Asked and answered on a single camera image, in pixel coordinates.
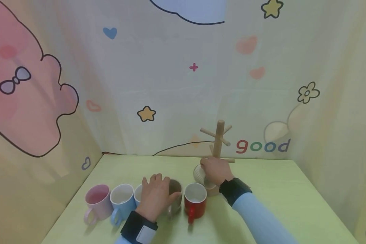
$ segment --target bow tie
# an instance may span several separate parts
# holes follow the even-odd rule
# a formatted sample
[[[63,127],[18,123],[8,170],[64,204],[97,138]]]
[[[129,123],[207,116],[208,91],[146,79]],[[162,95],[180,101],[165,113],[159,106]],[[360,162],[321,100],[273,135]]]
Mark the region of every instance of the bow tie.
[[[21,81],[31,79],[31,74],[25,67],[17,67],[15,76],[12,80],[5,80],[0,83],[0,91],[4,94],[10,95],[15,92],[15,85],[20,84]]]

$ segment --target cloud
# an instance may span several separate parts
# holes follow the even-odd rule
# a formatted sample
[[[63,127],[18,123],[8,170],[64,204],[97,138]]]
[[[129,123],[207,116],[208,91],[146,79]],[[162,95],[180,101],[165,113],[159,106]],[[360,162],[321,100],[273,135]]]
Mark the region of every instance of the cloud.
[[[150,0],[164,12],[178,15],[196,25],[216,25],[225,21],[226,0]]]

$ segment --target tabletop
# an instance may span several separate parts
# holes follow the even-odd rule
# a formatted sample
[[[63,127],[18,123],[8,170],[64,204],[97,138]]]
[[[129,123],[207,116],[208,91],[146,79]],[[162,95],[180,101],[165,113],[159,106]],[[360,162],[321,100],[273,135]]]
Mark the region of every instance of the tabletop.
[[[199,158],[104,155],[51,228],[42,244],[113,244],[120,228],[109,219],[86,226],[86,192],[98,184],[112,190],[129,183],[134,188],[142,177],[162,173],[178,180],[183,188],[194,182]],[[358,244],[295,162],[291,160],[237,159],[232,172],[247,183],[257,198],[283,223],[301,244]],[[192,226],[180,211],[172,220],[161,215],[153,244],[254,244],[239,214],[222,196],[209,197],[206,212]]]

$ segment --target red mug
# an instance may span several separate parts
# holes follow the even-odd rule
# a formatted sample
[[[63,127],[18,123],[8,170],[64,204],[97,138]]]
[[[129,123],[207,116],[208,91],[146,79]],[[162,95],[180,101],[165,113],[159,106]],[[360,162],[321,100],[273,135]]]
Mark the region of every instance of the red mug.
[[[205,213],[206,197],[206,188],[199,183],[191,183],[184,190],[184,206],[189,224],[194,223],[194,219],[201,218]]]

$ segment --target black wrist strap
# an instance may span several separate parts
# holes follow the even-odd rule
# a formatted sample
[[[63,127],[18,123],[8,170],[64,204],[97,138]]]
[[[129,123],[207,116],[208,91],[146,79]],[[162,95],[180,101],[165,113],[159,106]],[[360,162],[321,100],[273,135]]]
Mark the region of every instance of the black wrist strap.
[[[233,206],[235,201],[244,193],[250,192],[252,193],[252,190],[246,185],[244,182],[242,182],[239,178],[234,178],[231,181],[225,180],[220,185],[219,192],[224,195],[226,200],[228,201],[229,205]]]
[[[157,228],[157,223],[152,223],[136,211],[132,211],[121,230],[121,234],[131,244],[148,244],[155,236]]]

